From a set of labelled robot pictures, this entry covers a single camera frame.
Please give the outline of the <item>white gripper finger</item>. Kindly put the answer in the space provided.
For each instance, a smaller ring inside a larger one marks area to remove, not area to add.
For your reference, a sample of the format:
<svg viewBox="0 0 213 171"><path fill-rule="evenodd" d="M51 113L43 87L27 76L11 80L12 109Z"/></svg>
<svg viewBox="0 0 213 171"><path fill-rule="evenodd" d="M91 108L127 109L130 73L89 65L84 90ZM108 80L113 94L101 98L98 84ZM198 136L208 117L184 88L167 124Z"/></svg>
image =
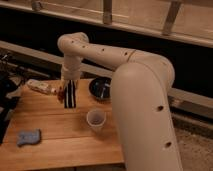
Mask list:
<svg viewBox="0 0 213 171"><path fill-rule="evenodd" d="M74 85L75 85L75 89L78 89L78 87L79 87L79 80L75 80L74 81Z"/></svg>
<svg viewBox="0 0 213 171"><path fill-rule="evenodd" d="M65 87L66 87L66 80L61 80L61 85L60 85L60 90L61 91L64 91L65 90Z"/></svg>

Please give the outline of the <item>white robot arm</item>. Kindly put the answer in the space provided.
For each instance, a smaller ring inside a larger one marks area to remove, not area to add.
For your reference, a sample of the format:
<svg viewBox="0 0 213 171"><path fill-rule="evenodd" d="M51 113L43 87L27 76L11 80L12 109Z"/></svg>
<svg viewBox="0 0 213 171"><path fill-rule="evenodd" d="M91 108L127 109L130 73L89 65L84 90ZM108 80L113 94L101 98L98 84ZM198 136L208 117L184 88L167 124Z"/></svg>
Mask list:
<svg viewBox="0 0 213 171"><path fill-rule="evenodd" d="M158 54L92 44L83 32L57 41L64 54L62 82L78 80L83 58L113 71L112 113L127 171L183 171L168 103L175 79L171 62Z"/></svg>

